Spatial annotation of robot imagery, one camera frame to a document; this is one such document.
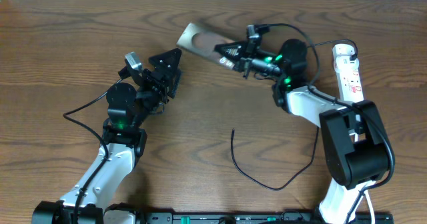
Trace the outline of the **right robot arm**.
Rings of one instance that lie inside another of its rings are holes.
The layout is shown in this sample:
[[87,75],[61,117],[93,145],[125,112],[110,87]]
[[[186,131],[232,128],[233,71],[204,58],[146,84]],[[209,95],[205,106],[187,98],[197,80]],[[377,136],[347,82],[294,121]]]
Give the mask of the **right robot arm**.
[[334,69],[340,94],[318,91],[306,78],[307,53],[316,44],[307,36],[288,39],[278,54],[261,48],[270,25],[250,25],[246,39],[215,46],[222,62],[244,76],[271,79],[275,104],[317,127],[332,181],[318,206],[325,223],[353,223],[370,189],[391,180],[396,160],[377,106],[362,93],[358,48],[350,39],[334,41]]

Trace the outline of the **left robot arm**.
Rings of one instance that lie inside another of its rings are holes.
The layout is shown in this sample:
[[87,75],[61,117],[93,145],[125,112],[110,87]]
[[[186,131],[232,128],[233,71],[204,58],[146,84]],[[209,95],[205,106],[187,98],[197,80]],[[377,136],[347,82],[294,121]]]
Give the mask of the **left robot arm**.
[[181,79],[181,49],[149,58],[152,69],[143,67],[136,53],[125,55],[125,67],[102,97],[108,118],[98,134],[84,129],[99,141],[97,157],[75,186],[58,201],[36,206],[32,223],[145,223],[145,214],[125,203],[111,200],[121,182],[133,171],[147,143],[144,121],[165,111]]

